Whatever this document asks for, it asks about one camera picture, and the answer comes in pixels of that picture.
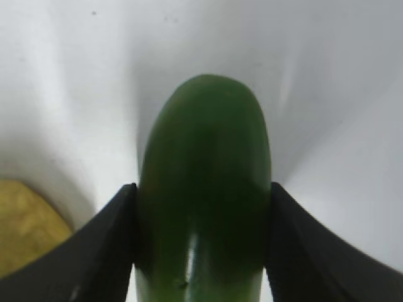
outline yellow object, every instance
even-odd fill
[[[0,278],[54,249],[72,234],[42,197],[18,181],[0,181]]]

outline green cucumber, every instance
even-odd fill
[[[259,301],[270,169],[264,116],[245,85],[201,75],[176,90],[140,175],[139,302]]]

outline zucchini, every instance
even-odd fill
[[[270,150],[254,94],[227,77],[182,84],[151,131],[140,174],[140,302],[257,302]]]

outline white plastic surface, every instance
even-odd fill
[[[403,271],[402,14],[400,0],[1,0],[0,176],[80,227],[138,181],[175,87],[231,76],[262,105],[273,179]]]

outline white container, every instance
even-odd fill
[[[138,181],[174,88],[223,74],[261,102],[273,180],[403,271],[402,13],[399,0],[3,1],[0,176],[79,228]]]

